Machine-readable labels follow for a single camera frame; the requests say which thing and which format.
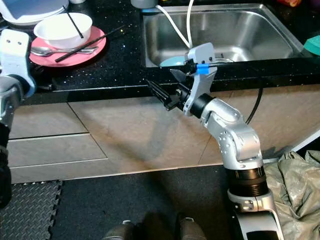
black cable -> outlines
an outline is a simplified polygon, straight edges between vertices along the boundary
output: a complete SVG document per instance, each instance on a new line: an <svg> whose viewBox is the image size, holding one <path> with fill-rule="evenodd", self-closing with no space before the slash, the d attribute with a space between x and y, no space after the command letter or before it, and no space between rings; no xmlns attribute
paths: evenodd
<svg viewBox="0 0 320 240"><path fill-rule="evenodd" d="M262 97L262 93L264 92L264 88L263 87L260 87L259 88L259 92L258 92L258 96L256 97L256 101L255 101L255 104L253 106L253 109L248 117L248 119L245 121L246 124L249 124L252 120L252 118L254 117L257 109L258 109L258 106L260 104L260 100L261 100L261 97Z"/></svg>

pink plate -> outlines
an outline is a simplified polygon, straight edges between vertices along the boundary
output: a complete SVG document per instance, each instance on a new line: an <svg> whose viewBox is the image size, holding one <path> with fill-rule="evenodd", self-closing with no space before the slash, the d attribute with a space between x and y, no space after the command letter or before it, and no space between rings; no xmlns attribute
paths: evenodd
<svg viewBox="0 0 320 240"><path fill-rule="evenodd" d="M105 33L97 28L96 26L91 27L91 36L89 37L87 42L90 42L92 40L95 40L98 37L103 36ZM104 48L106 45L107 38L104 37L103 39L99 40L98 42L93 43L92 45L89 46L91 47L98 47L97 50L95 50L91 54L81 54L81 53L76 53L74 55L71 55L70 57L66 58L65 60L61 62L55 62L55 60L66 53L54 53L51 56L37 56L34 54L30 54L30 60L34 62L35 64L41 65L41 66L46 66L46 67L69 67L69 66L74 66L77 64L81 64L85 61L88 61L89 59L92 59L94 56L96 56L98 53L101 52L101 50ZM33 42L31 43L32 47L49 47L53 50L55 50L54 47L48 45L45 43L44 40L41 38L37 37Z"/></svg>

crumpled plastic sheet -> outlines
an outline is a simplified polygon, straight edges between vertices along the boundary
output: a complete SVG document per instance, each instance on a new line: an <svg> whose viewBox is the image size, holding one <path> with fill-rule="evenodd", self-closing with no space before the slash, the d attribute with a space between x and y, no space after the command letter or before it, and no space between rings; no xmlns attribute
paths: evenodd
<svg viewBox="0 0 320 240"><path fill-rule="evenodd" d="M320 151L290 151L264 169L284 239L320 240Z"/></svg>

white bowl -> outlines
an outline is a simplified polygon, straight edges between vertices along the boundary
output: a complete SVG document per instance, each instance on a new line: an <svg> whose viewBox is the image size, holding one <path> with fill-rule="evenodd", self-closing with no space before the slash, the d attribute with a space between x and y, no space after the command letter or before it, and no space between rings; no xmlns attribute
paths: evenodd
<svg viewBox="0 0 320 240"><path fill-rule="evenodd" d="M90 37L92 19L78 12L70 13L77 29L66 13L45 18L34 27L34 34L57 49L72 49L84 44Z"/></svg>

teal sponge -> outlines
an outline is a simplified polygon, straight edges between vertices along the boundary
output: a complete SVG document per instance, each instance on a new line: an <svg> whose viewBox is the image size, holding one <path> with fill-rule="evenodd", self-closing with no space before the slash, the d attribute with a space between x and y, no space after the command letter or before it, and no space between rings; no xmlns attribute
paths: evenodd
<svg viewBox="0 0 320 240"><path fill-rule="evenodd" d="M320 56L320 35L309 38L305 44L304 48L310 53Z"/></svg>

